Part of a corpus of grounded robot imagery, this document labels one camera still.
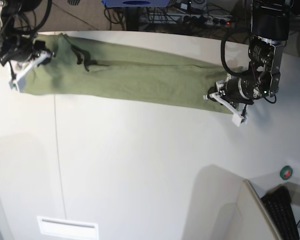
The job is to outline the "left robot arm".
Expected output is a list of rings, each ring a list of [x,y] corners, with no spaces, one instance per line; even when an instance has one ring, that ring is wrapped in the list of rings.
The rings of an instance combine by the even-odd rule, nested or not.
[[[232,113],[236,126],[248,120],[247,108],[256,100],[276,98],[281,78],[284,41],[289,38],[291,0],[253,0],[249,26],[233,29],[221,40],[220,56],[227,77],[211,87],[205,100],[218,102]],[[226,42],[237,33],[248,32],[248,68],[231,70],[225,58]]]

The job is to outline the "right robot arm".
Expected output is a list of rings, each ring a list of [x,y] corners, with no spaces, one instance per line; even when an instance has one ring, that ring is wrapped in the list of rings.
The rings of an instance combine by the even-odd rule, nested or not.
[[[48,0],[39,23],[31,26],[26,13],[35,12],[40,0],[0,0],[0,64],[9,64],[12,89],[21,92],[26,86],[26,76],[32,69],[45,65],[54,52],[42,40],[36,40],[39,30],[46,23],[53,5]]]

